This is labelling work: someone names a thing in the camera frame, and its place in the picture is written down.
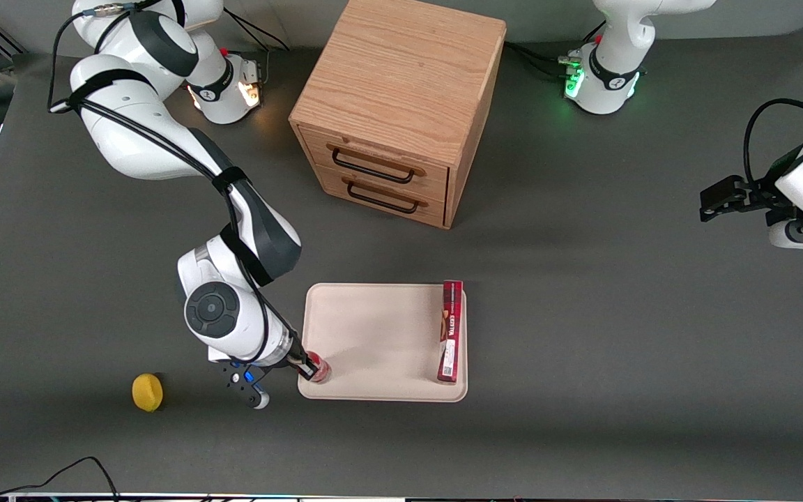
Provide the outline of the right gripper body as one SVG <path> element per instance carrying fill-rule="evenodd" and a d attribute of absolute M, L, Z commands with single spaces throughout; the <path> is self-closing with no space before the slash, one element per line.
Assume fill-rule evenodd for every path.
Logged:
<path fill-rule="evenodd" d="M 299 337 L 293 333 L 268 335 L 262 349 L 262 371 L 299 366 L 308 359 Z"/>

